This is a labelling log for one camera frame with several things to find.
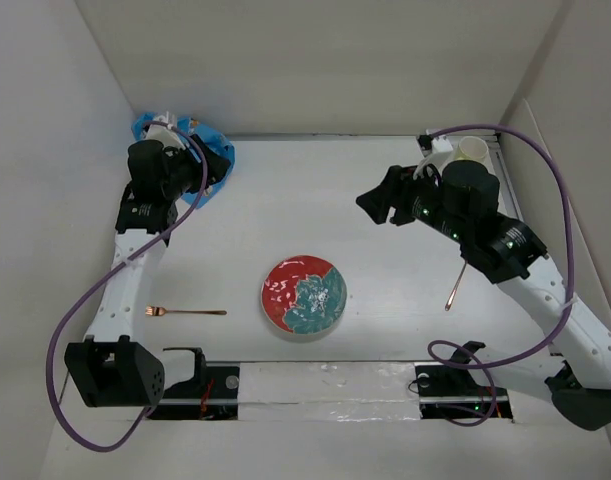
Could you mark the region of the blue space-print cloth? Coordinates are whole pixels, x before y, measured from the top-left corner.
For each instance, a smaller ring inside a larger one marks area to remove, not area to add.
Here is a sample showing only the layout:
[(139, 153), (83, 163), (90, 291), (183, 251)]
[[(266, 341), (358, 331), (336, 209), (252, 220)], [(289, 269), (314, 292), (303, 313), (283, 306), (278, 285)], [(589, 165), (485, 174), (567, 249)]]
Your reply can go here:
[(176, 128), (190, 136), (200, 147), (207, 159), (208, 179), (197, 209), (208, 203), (225, 185), (235, 166), (235, 147), (229, 139), (218, 130), (199, 122), (191, 116), (177, 116), (169, 111), (164, 113), (146, 112), (132, 123), (132, 134), (136, 141), (153, 138), (165, 146), (179, 147), (183, 143), (190, 149), (189, 142), (176, 133), (163, 133), (161, 126), (154, 126), (149, 134), (149, 128), (143, 126), (149, 121), (173, 123)]

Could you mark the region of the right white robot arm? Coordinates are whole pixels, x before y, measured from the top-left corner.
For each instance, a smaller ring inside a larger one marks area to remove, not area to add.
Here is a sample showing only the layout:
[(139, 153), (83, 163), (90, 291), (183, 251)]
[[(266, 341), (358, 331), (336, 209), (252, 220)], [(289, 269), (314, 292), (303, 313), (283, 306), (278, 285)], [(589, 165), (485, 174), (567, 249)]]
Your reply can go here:
[(500, 183), (480, 163), (392, 166), (357, 205), (376, 224), (420, 221), (455, 241), (461, 258), (513, 299), (543, 343), (509, 357), (482, 342), (455, 345), (445, 361), (458, 393), (501, 387), (551, 403), (588, 431), (611, 423), (611, 331), (562, 279), (546, 246), (523, 222), (498, 211)]

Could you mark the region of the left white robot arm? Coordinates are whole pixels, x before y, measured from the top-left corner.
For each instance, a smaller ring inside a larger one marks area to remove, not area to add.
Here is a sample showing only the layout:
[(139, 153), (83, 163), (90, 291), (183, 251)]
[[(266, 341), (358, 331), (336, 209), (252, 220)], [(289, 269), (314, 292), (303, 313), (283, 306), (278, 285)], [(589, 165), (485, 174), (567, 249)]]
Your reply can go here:
[(231, 172), (231, 145), (192, 140), (203, 152), (199, 163), (189, 147), (162, 133), (128, 148), (130, 181), (115, 224), (114, 267), (96, 316), (81, 342), (71, 342), (65, 364), (83, 402), (98, 407), (154, 407), (173, 386), (186, 396), (207, 387), (206, 361), (198, 347), (166, 347), (150, 352), (143, 344), (143, 322), (153, 277), (177, 221), (177, 200), (212, 187)]

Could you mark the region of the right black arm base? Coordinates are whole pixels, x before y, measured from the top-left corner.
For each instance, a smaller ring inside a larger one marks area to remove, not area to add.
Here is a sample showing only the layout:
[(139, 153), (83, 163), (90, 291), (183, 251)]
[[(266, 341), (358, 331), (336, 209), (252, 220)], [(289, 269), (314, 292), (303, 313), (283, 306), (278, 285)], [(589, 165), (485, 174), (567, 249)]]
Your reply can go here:
[(423, 420), (468, 423), (482, 419), (492, 406), (491, 389), (477, 385), (467, 371), (437, 362), (417, 362), (414, 371), (408, 391), (418, 399)]

